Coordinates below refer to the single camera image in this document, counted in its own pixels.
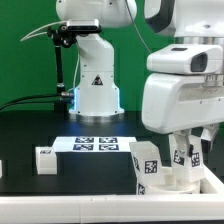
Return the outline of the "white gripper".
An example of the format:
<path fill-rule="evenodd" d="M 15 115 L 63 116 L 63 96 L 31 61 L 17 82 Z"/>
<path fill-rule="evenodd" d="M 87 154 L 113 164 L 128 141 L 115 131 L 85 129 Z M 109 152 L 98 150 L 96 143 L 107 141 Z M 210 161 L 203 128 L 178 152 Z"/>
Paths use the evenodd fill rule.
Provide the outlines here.
<path fill-rule="evenodd" d="M 224 85 L 214 80 L 222 65 L 219 45 L 171 44 L 147 58 L 152 74 L 144 87 L 142 122 L 157 133 L 175 131 L 173 151 L 180 158 L 192 156 L 190 128 L 205 125 L 201 139 L 212 142 L 224 121 Z"/>

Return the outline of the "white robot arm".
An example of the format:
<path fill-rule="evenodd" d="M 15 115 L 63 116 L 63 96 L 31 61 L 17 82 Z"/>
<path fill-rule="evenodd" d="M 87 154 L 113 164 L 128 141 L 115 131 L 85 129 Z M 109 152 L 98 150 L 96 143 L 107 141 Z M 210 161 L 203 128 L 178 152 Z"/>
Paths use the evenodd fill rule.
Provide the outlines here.
<path fill-rule="evenodd" d="M 97 32 L 131 24 L 135 0 L 57 0 L 56 12 L 65 23 L 65 44 L 79 46 L 81 80 L 72 113 L 114 115 L 113 49 Z M 147 58 L 142 122 L 150 131 L 173 134 L 182 156 L 193 151 L 190 130 L 200 127 L 202 148 L 209 151 L 224 122 L 224 0 L 144 0 L 144 17 L 155 33 L 175 41 Z"/>

